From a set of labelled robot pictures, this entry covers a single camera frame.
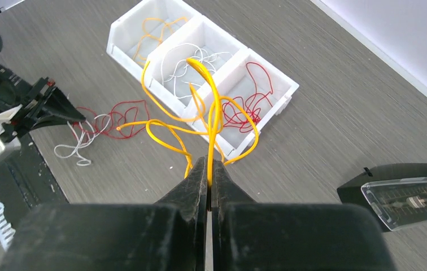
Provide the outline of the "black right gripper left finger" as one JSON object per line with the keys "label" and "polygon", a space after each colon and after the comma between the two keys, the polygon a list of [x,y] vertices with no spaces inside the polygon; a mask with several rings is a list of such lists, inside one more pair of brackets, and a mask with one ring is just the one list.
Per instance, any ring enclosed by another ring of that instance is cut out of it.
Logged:
{"label": "black right gripper left finger", "polygon": [[207,159],[152,204],[44,204],[0,270],[204,270]]}

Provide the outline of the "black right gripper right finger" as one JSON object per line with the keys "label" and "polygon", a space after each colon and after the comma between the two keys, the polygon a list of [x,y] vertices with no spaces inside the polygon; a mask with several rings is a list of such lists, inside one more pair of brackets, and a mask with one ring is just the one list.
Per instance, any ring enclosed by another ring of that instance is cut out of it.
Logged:
{"label": "black right gripper right finger", "polygon": [[215,270],[395,270],[373,216],[353,204],[258,203],[216,162]]}

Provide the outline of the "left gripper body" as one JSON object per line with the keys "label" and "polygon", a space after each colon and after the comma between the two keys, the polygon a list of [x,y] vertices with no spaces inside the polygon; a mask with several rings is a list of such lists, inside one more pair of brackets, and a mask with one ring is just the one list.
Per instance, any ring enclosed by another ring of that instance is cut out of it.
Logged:
{"label": "left gripper body", "polygon": [[55,82],[48,77],[30,84],[0,64],[0,113],[21,104],[23,107],[14,116],[13,125],[30,129],[30,110],[51,87],[56,87]]}

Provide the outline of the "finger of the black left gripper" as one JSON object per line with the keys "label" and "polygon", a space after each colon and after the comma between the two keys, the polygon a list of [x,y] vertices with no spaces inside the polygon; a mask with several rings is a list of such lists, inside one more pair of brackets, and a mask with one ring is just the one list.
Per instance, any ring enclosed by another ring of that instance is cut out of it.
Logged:
{"label": "finger of the black left gripper", "polygon": [[30,130],[48,126],[81,123],[86,117],[57,87],[48,88],[38,103],[30,110]]}

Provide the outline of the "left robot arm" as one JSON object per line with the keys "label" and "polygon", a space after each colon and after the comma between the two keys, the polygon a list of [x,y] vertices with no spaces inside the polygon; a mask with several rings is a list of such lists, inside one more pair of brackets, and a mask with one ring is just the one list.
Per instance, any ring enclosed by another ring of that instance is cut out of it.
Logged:
{"label": "left robot arm", "polygon": [[[3,41],[0,35],[0,53]],[[41,77],[30,84],[0,63],[0,113],[14,107],[20,110],[11,119],[18,133],[47,126],[85,121],[85,116],[56,86],[55,81]]]}

